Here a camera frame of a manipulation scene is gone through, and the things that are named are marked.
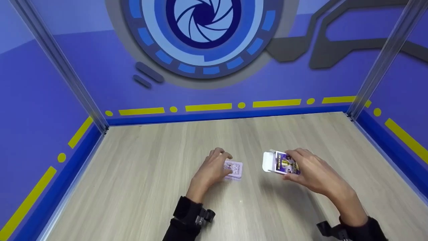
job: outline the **yellow dash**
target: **yellow dash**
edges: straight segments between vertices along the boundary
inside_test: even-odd
[[[210,104],[210,105],[186,105],[186,111],[217,111],[230,110],[232,103]]]
[[[348,103],[353,102],[355,96],[336,96],[336,97],[325,97],[322,100],[323,104],[334,104],[334,103]]]
[[[388,127],[401,141],[403,141],[413,152],[416,153],[424,162],[428,164],[428,151],[420,145],[413,137],[403,130],[397,123],[390,118],[385,121]]]
[[[76,134],[71,138],[71,140],[68,142],[68,145],[73,149],[82,136],[85,134],[85,132],[88,130],[89,126],[92,124],[93,120],[92,117],[88,117],[85,122],[83,122],[82,126],[77,130]]]
[[[165,113],[165,109],[163,107],[119,110],[120,115],[163,114],[163,113]]]
[[[372,105],[372,101],[371,100],[367,100],[366,104],[364,105],[366,108],[369,108]]]
[[[301,101],[302,101],[302,99],[280,99],[280,100],[254,101],[253,102],[253,108],[300,105]]]
[[[15,231],[16,227],[18,227],[19,223],[23,220],[25,215],[28,213],[30,208],[39,198],[40,194],[43,192],[45,187],[49,184],[56,173],[56,169],[53,167],[49,167],[49,169],[45,172],[39,182],[34,186],[33,190],[28,194],[25,200],[21,203],[12,217],[7,221],[6,225],[0,230],[0,240],[6,241],[10,235]]]

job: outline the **dark blue baseboard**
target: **dark blue baseboard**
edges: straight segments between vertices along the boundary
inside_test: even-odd
[[[137,125],[137,124],[155,124],[155,123],[170,123],[183,121],[210,121],[224,119],[238,119],[251,117],[264,117],[275,115],[290,115],[290,114],[310,114],[323,112],[346,112],[349,105],[338,105],[328,107],[305,107],[305,108],[290,108],[290,109],[272,109],[272,110],[253,110],[253,111],[235,111],[235,112],[218,112],[218,113],[203,113],[203,114],[182,114],[182,115],[167,115],[153,117],[129,117],[108,119],[107,122],[111,126],[121,125]]]
[[[361,112],[358,124],[373,138],[379,147],[391,158],[398,168],[409,178],[422,195],[428,197],[428,172],[426,168],[378,124],[367,112]]]
[[[17,234],[15,241],[31,241],[38,238],[100,137],[101,132],[97,127],[91,126],[73,156]]]

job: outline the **wooden floor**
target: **wooden floor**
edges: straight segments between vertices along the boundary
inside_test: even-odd
[[[343,113],[111,127],[50,233],[50,241],[160,241],[175,205],[214,147],[243,162],[242,180],[210,189],[216,212],[201,241],[328,240],[325,197],[262,171],[269,149],[303,147],[357,191],[390,240],[428,240],[428,208]]]

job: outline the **playing card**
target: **playing card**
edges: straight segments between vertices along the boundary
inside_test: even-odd
[[[232,170],[232,174],[228,175],[229,177],[241,178],[242,176],[242,163],[240,162],[225,161],[223,168]]]

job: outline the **card deck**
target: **card deck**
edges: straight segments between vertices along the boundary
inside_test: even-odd
[[[276,150],[263,153],[262,168],[265,172],[300,174],[300,168],[291,156]]]
[[[300,174],[300,169],[297,163],[285,152],[275,152],[275,172],[278,173],[295,173]]]
[[[225,161],[223,168],[232,170],[232,174],[227,175],[227,177],[241,178],[242,176],[242,163],[240,162]]]

